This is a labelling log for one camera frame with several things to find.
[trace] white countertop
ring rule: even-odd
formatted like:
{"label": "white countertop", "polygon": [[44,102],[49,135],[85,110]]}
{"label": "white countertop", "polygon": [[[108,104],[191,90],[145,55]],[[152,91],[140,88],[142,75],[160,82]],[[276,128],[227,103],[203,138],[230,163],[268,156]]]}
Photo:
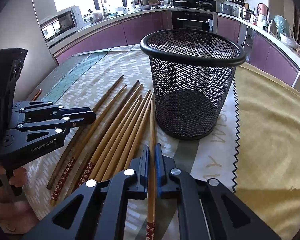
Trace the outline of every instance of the white countertop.
{"label": "white countertop", "polygon": [[260,33],[261,35],[266,37],[269,41],[274,43],[278,48],[280,48],[282,50],[282,52],[284,52],[287,55],[287,57],[289,57],[300,68],[300,55],[298,55],[297,52],[295,50],[293,50],[292,48],[290,48],[290,47],[286,46],[285,44],[283,44],[281,42],[281,40],[277,39],[272,34],[260,29],[258,26],[255,26],[252,23],[247,22],[245,20],[242,20],[238,17],[223,14],[223,13],[218,13],[218,15],[223,16],[223,17],[227,17],[227,18],[231,18],[231,19],[237,20],[239,22],[242,22],[243,24],[247,25],[251,29],[253,29],[256,32]]}
{"label": "white countertop", "polygon": [[79,30],[78,32],[72,34],[71,36],[65,38],[64,40],[58,42],[56,45],[52,46],[50,48],[50,53],[52,55],[55,54],[57,51],[61,50],[63,47],[70,44],[71,42],[77,40],[78,38],[80,38],[84,35],[87,35],[90,32],[93,32],[99,28],[102,28],[105,25],[109,25],[111,23],[115,23],[117,21],[124,20],[131,16],[138,16],[141,14],[146,14],[146,13],[150,13],[150,12],[160,12],[160,11],[165,11],[165,10],[167,10],[167,8],[158,8],[158,9],[149,9],[149,10],[143,10],[143,11],[129,12],[126,14],[118,15],[116,17],[112,17],[107,20],[97,22],[93,25],[87,25],[87,26],[83,27],[81,30]]}

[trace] white microwave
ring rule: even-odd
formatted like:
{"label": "white microwave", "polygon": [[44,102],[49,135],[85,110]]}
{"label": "white microwave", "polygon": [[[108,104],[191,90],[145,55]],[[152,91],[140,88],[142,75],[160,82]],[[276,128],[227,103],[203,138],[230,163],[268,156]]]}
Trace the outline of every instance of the white microwave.
{"label": "white microwave", "polygon": [[48,47],[84,27],[79,6],[71,6],[39,22]]}

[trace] black mesh basket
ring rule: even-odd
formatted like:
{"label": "black mesh basket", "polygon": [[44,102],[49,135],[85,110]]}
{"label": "black mesh basket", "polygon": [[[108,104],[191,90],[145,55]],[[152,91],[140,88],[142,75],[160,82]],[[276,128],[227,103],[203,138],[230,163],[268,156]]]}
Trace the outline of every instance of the black mesh basket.
{"label": "black mesh basket", "polygon": [[156,119],[168,135],[196,140],[217,123],[245,52],[213,33],[172,29],[151,33],[140,47],[150,57]]}

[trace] red floral pattern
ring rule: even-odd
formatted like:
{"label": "red floral pattern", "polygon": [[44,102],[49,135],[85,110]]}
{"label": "red floral pattern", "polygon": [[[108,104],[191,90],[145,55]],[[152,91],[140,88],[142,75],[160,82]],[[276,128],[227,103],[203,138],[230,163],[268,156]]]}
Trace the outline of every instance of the red floral pattern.
{"label": "red floral pattern", "polygon": [[147,222],[146,240],[154,239],[154,222]]}
{"label": "red floral pattern", "polygon": [[69,162],[68,162],[65,170],[63,171],[63,173],[61,175],[61,178],[59,179],[59,182],[58,182],[58,184],[57,184],[57,186],[56,186],[56,188],[55,188],[55,190],[52,194],[52,197],[51,197],[52,200],[55,200],[55,201],[58,200],[58,197],[59,197],[60,192],[63,188],[63,185],[65,184],[66,179],[68,178],[68,175],[69,175],[70,171],[72,170],[72,167],[73,167],[75,161],[76,161],[76,159],[74,157],[72,157],[69,160]]}
{"label": "red floral pattern", "polygon": [[90,176],[90,174],[91,174],[94,166],[95,166],[94,163],[92,163],[92,162],[88,163],[88,166],[86,167],[86,169],[82,173],[82,176],[81,176],[81,178],[80,178],[80,180],[78,182],[77,188],[88,180],[88,178],[89,178],[89,176]]}

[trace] yellow cloth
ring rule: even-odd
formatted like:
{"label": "yellow cloth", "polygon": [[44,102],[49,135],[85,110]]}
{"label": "yellow cloth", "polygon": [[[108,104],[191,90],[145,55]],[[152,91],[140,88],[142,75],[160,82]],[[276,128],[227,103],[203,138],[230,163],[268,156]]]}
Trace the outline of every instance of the yellow cloth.
{"label": "yellow cloth", "polygon": [[300,229],[300,93],[244,63],[235,81],[240,147],[236,195],[283,240]]}

